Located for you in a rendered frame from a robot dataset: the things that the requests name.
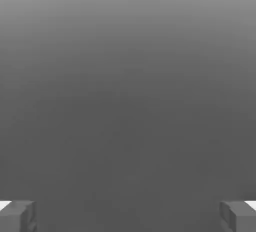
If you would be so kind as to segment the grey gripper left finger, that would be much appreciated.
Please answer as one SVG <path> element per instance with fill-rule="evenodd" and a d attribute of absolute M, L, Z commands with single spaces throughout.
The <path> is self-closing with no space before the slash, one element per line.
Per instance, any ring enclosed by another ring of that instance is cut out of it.
<path fill-rule="evenodd" d="M 0 200 L 0 232 L 38 232 L 37 202 Z"/>

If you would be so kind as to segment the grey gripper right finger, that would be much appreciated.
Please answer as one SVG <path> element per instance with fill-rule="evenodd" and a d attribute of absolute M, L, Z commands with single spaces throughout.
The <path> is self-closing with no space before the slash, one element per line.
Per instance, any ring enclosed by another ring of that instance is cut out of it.
<path fill-rule="evenodd" d="M 256 232 L 256 200 L 221 201 L 219 215 L 223 232 Z"/>

